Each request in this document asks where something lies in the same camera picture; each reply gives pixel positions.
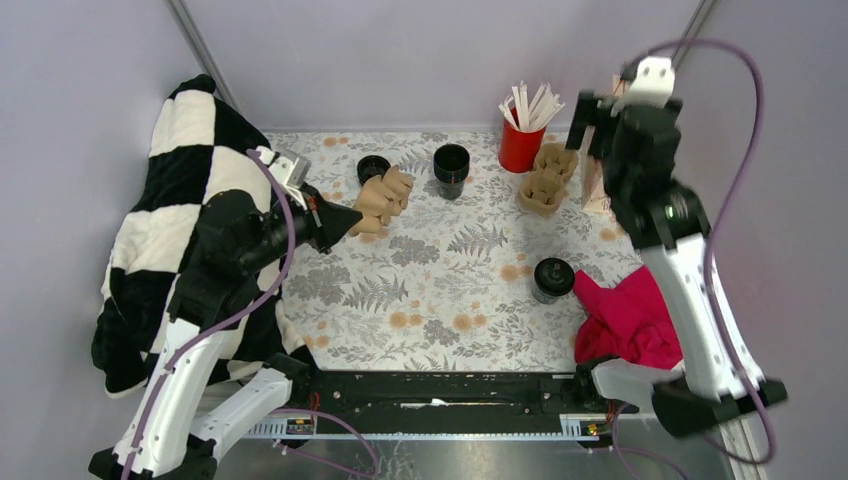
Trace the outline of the tan paper bag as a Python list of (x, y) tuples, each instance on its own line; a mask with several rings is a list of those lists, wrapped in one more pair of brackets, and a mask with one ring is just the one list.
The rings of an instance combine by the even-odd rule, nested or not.
[(611, 216), (610, 200), (605, 193), (600, 162), (589, 153), (594, 126), (585, 130), (580, 154), (581, 207), (584, 211)]

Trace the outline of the stack of black cups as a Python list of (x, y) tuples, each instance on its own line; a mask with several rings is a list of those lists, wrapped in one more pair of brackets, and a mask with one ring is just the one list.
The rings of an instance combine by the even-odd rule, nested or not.
[(438, 194), (455, 200), (463, 192), (470, 169), (470, 153), (458, 144), (440, 146), (433, 155), (433, 172), (438, 182)]

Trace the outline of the single black lid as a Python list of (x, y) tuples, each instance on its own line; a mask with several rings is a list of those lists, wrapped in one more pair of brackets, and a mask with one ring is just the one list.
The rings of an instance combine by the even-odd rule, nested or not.
[(576, 273), (572, 266), (563, 259), (549, 257), (537, 263), (533, 272), (533, 279), (547, 282), (571, 281), (573, 288), (576, 282)]

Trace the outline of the single black coffee cup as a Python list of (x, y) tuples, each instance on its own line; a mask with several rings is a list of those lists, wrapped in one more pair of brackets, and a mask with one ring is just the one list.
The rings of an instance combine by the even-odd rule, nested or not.
[(571, 281), (547, 282), (535, 280), (532, 287), (533, 297), (540, 303), (550, 305), (568, 295), (573, 289)]

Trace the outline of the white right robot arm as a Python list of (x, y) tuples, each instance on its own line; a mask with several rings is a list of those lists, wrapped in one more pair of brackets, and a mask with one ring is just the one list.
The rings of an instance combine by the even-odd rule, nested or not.
[(673, 175), (681, 139), (679, 99), (630, 104), (580, 92), (566, 146), (586, 147), (601, 165), (618, 224), (656, 282), (683, 353), (673, 372), (622, 358), (593, 360), (573, 386), (575, 402), (597, 412), (612, 399), (652, 412), (676, 438), (783, 403), (784, 383), (765, 376), (739, 334), (715, 267), (704, 258), (711, 226), (703, 205)]

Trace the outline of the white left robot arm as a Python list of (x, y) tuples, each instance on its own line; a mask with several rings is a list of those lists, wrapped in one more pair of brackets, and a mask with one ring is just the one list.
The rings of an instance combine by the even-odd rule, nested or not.
[(230, 449), (267, 414), (296, 411), (310, 397), (311, 374), (300, 360), (274, 353), (248, 384), (205, 416), (197, 409), (223, 349), (238, 325), (280, 288), (258, 284), (274, 263), (288, 267), (294, 249), (329, 251), (361, 219), (312, 187), (302, 201), (282, 197), (261, 212), (250, 194), (219, 193), (201, 209), (197, 242), (167, 307), (165, 340), (151, 381), (124, 437), (95, 453), (98, 479), (211, 479)]

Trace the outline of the white wrapped straws bundle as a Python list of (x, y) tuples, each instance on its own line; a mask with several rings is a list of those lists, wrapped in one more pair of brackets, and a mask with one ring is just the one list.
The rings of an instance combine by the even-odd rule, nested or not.
[(521, 132), (534, 133), (547, 127), (564, 108), (559, 94), (549, 83), (541, 83), (531, 92), (524, 81), (511, 87), (511, 93), (498, 105), (507, 124)]

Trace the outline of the red cup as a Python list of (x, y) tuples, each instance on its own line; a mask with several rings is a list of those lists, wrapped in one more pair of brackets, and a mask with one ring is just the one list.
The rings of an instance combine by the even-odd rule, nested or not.
[(512, 173), (525, 173), (534, 165), (546, 129), (534, 132), (516, 130), (508, 120), (503, 122), (503, 132), (498, 160), (502, 168)]

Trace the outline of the brown cardboard cup carrier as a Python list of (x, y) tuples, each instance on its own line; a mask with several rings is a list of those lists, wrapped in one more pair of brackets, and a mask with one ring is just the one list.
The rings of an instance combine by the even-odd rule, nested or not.
[(552, 216), (566, 197), (567, 184), (578, 163), (577, 150), (568, 149), (564, 143), (543, 144), (519, 188), (519, 205), (542, 217)]

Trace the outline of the black white checkered blanket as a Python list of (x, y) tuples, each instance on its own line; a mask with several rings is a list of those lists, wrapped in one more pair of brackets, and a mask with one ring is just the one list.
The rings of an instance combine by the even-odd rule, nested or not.
[(156, 120), (140, 199), (115, 237), (91, 344), (112, 399), (147, 384), (164, 345), (166, 307), (194, 247), (194, 227), (213, 195), (241, 190), (259, 211), (280, 212), (266, 177), (245, 152), (268, 139), (216, 98), (207, 74), (182, 82)]

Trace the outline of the floral tablecloth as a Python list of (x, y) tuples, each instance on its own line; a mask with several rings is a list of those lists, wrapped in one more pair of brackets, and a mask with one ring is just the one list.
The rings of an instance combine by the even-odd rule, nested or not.
[[(517, 200), (521, 178), (497, 159), (486, 132), (273, 133), (308, 158), (308, 181), (328, 200), (359, 194), (357, 162), (387, 158), (415, 180), (408, 208), (377, 234), (348, 237), (329, 254), (297, 250), (284, 289), (288, 318), (324, 369), (569, 371), (586, 314), (567, 295), (532, 295), (536, 264), (565, 260), (611, 287), (640, 261), (615, 222), (582, 209), (573, 178), (557, 212), (541, 217)], [(434, 152), (470, 153), (463, 192), (438, 194)]]

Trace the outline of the crumpled magenta cloth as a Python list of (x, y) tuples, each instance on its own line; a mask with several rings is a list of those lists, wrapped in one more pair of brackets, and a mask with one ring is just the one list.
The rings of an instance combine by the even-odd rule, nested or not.
[(577, 331), (577, 363), (614, 355), (630, 363), (671, 370), (683, 352), (662, 293), (642, 266), (612, 288), (576, 273), (573, 288), (588, 317)]

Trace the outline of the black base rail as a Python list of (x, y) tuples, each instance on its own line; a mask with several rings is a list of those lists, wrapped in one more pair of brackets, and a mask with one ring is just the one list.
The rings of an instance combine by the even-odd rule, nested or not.
[(609, 403), (571, 373), (331, 371), (298, 382), (288, 407), (334, 415), (362, 435), (563, 436)]

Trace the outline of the aluminium front frame rail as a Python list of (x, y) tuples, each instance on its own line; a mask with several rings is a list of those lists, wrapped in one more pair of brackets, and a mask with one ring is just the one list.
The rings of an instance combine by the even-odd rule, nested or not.
[(669, 464), (658, 452), (617, 446), (626, 419), (650, 418), (675, 438), (694, 438), (717, 422), (703, 405), (653, 411), (581, 392), (572, 379), (527, 376), (345, 376), (315, 384), (303, 405), (244, 387), (204, 416), (178, 415), (191, 448), (221, 459), (237, 441), (565, 441), (583, 452), (608, 448)]

